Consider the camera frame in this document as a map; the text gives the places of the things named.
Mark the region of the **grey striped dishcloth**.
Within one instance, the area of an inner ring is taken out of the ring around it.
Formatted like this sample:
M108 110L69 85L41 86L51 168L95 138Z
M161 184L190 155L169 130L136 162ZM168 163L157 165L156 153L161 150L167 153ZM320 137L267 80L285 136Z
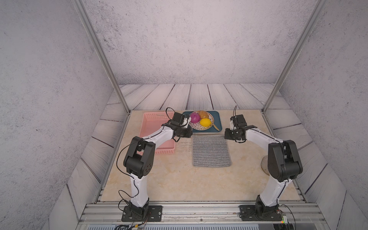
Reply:
M232 165L228 144L223 136L194 136L192 159L194 167L222 168Z

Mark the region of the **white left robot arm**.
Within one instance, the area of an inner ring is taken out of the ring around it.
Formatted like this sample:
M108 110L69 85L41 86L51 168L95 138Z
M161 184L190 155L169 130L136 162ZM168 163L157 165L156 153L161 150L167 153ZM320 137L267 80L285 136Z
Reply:
M129 206L133 211L144 212L149 206L147 175L152 170L156 149L169 140L178 142L181 138L190 138L193 134L190 121L190 118L185 118L179 124L171 120L152 134L132 139L123 165L131 180L132 198Z

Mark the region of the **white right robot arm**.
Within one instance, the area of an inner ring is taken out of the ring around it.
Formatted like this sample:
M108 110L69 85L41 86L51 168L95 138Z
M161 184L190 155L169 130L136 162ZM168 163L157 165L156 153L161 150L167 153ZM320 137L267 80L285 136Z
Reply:
M250 141L267 150L269 180L257 197L255 213L259 216L275 212L286 187L303 172L297 145L292 140L269 136L255 126L225 129L224 138L238 143Z

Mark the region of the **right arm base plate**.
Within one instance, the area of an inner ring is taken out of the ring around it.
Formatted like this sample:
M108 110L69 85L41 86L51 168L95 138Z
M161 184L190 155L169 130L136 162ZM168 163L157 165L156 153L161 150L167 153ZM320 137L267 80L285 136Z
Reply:
M282 221L283 217L278 205L263 207L262 205L240 205L240 219L242 221Z

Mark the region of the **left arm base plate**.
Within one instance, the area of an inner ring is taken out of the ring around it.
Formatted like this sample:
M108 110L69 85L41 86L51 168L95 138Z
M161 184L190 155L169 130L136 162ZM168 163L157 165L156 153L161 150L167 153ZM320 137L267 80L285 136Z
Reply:
M163 206L145 205L144 207L124 207L122 222L160 222L162 220Z

